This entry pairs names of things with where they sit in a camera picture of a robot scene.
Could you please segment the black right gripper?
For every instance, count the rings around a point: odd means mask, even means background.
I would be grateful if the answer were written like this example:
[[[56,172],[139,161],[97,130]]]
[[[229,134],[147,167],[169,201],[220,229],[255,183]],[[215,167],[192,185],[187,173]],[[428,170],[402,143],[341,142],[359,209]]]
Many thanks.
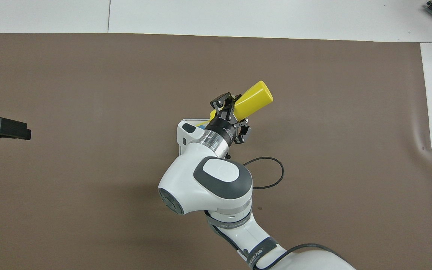
[[[210,130],[220,135],[228,146],[233,142],[243,144],[251,133],[248,118],[232,125],[229,121],[234,120],[235,97],[230,93],[224,93],[210,102],[214,112],[210,114],[211,121],[206,125],[205,130]]]

